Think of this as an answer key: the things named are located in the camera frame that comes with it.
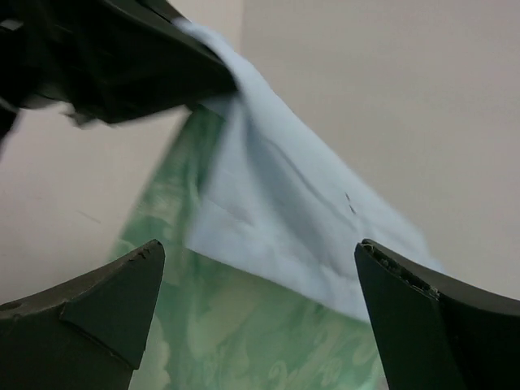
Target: beige wall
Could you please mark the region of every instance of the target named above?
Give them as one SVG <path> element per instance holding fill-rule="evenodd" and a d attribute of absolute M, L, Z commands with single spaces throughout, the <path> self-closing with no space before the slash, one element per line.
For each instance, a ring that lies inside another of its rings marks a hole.
<path fill-rule="evenodd" d="M 242 0 L 175 0 L 239 45 Z M 0 161 L 0 304 L 106 261 L 182 110 L 79 130 L 63 106 L 29 112 Z"/>
<path fill-rule="evenodd" d="M 238 46 L 455 275 L 520 298 L 520 2 L 175 0 Z M 31 112 L 0 163 L 0 302 L 101 265 L 183 112 Z"/>
<path fill-rule="evenodd" d="M 453 274 L 520 298 L 519 21 L 514 0 L 245 0 L 242 47 Z"/>

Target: fabric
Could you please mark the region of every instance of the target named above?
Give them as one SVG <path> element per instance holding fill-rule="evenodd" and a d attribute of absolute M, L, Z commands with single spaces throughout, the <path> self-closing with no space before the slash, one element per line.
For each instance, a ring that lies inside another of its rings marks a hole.
<path fill-rule="evenodd" d="M 131 390 L 375 390 L 371 327 L 267 279 L 185 247 L 225 120 L 188 118 L 130 216 L 111 258 L 151 239 L 165 278 Z M 246 253 L 244 262 L 254 253 Z"/>
<path fill-rule="evenodd" d="M 226 63 L 238 88 L 206 103 L 226 121 L 190 249 L 364 321 L 353 258 L 361 240 L 444 271 L 421 232 L 306 127 L 251 63 L 216 32 L 174 23 Z"/>

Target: black plastic part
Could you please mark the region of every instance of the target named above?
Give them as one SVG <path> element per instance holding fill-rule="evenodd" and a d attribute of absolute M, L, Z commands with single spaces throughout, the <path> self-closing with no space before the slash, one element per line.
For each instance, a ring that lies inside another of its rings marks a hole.
<path fill-rule="evenodd" d="M 179 31 L 166 0 L 12 0 L 45 79 L 76 117 L 138 119 L 235 88 L 224 64 Z"/>
<path fill-rule="evenodd" d="M 14 127 L 22 101 L 38 86 L 41 70 L 31 58 L 24 26 L 0 0 L 0 145 Z"/>
<path fill-rule="evenodd" d="M 520 301 L 364 240 L 357 273 L 391 390 L 517 388 Z"/>
<path fill-rule="evenodd" d="M 127 390 L 163 276 L 157 241 L 102 268 L 0 305 L 2 390 Z"/>

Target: light blue cloth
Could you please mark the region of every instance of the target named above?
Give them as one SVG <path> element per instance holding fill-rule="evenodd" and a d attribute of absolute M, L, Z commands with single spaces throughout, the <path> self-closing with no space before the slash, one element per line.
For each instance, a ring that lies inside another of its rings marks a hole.
<path fill-rule="evenodd" d="M 422 233 L 306 127 L 251 63 L 218 33 L 174 23 L 227 64 L 238 88 L 206 103 L 226 127 L 189 249 L 365 321 L 353 256 L 361 240 L 442 271 Z"/>

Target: green cloth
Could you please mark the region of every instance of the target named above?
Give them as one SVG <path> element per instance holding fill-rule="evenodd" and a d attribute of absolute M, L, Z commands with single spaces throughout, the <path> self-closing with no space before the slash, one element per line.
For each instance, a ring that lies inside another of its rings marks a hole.
<path fill-rule="evenodd" d="M 148 183 L 111 258 L 160 240 L 167 263 L 132 390 L 372 390 L 371 327 L 184 247 L 223 119 L 199 106 Z"/>

